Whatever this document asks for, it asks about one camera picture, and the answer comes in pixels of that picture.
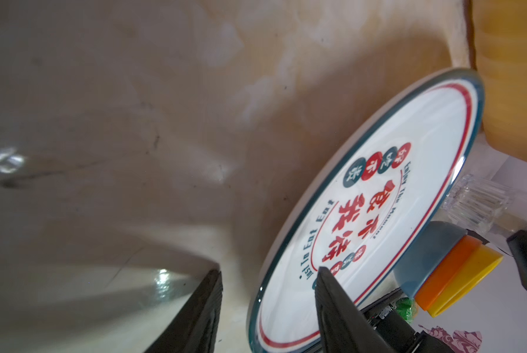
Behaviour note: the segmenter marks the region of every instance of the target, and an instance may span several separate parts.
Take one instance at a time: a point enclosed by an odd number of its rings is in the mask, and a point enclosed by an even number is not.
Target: orange object
[[[482,245],[479,239],[464,236],[450,250],[448,255],[430,274],[422,287],[416,292],[414,300],[425,311],[436,301],[440,293],[459,272],[467,259]]]
[[[527,0],[471,3],[487,142],[527,161]]]
[[[455,302],[462,299],[481,282],[502,261],[503,255],[483,244],[479,245],[466,263],[461,266],[451,282],[428,308],[428,313],[436,317]]]

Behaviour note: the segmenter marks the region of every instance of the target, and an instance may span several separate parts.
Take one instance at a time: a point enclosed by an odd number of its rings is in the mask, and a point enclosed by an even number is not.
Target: yellow cap
[[[442,314],[455,302],[460,300],[473,287],[477,286],[485,276],[487,276],[503,259],[503,255],[485,245],[473,252],[465,262],[457,275],[443,289],[442,293],[428,309],[432,317]]]

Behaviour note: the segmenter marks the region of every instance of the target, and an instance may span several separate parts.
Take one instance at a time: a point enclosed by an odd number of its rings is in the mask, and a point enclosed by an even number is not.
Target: transparent plastic object
[[[507,238],[527,230],[527,192],[470,174],[455,184],[442,209],[450,222],[477,232],[511,256]]]

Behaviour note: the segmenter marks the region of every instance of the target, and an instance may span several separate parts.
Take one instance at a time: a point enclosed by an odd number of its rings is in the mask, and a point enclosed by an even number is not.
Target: white ceramic plate
[[[320,266],[355,304],[379,284],[458,175],[483,99],[475,71],[437,72],[394,97],[345,142],[266,258],[248,312],[254,352],[302,352],[317,342]]]

